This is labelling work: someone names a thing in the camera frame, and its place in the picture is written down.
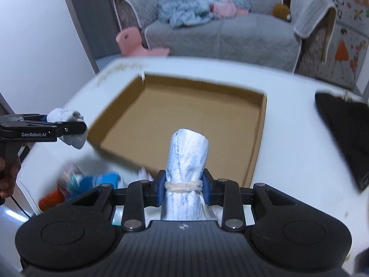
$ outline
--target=brown cardboard tray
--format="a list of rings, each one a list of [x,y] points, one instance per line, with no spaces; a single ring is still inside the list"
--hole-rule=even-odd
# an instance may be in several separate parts
[[[178,129],[210,142],[206,168],[214,179],[249,187],[258,158],[266,96],[202,81],[145,75],[135,78],[106,108],[88,141],[151,172],[165,169],[170,139]]]

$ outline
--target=pink clothing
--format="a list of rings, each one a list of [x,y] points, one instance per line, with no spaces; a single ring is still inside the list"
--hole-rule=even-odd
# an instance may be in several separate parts
[[[217,18],[230,18],[233,16],[245,16],[249,14],[247,9],[237,8],[232,0],[221,0],[213,4],[212,13]]]

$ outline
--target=gray sofa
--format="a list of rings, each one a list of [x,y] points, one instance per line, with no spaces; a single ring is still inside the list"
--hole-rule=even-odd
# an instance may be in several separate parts
[[[335,13],[328,12],[311,35],[301,39],[293,22],[271,16],[275,4],[283,2],[290,7],[291,0],[247,0],[252,6],[248,16],[173,29],[158,21],[158,1],[114,0],[121,30],[139,28],[144,46],[170,48],[171,56],[234,60],[314,78],[325,60],[335,22]]]

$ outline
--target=light blue blanket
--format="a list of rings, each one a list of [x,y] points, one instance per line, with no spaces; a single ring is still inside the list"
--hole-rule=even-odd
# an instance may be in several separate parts
[[[207,23],[214,18],[210,4],[220,0],[161,0],[158,3],[158,17],[171,27],[193,26]],[[251,11],[246,0],[233,0],[237,8]]]

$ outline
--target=white wall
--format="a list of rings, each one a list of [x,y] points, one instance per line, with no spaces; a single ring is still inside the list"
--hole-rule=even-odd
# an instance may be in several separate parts
[[[65,0],[0,0],[0,93],[15,113],[62,107],[95,76]]]

